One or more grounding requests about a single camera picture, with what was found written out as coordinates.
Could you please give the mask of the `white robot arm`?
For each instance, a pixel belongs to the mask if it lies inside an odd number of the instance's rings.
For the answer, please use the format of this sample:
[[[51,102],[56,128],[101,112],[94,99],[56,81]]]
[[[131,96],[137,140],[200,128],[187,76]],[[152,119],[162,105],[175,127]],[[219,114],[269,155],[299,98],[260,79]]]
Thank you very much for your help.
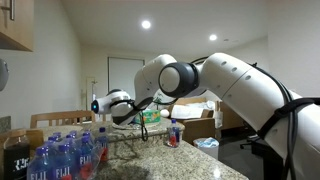
[[[261,68],[225,53],[196,65],[163,54],[134,78],[135,97],[112,90],[91,103],[96,114],[109,114],[117,125],[130,123],[160,90],[172,98],[210,91],[243,118],[284,160],[287,180],[320,179],[320,106],[302,97]]]

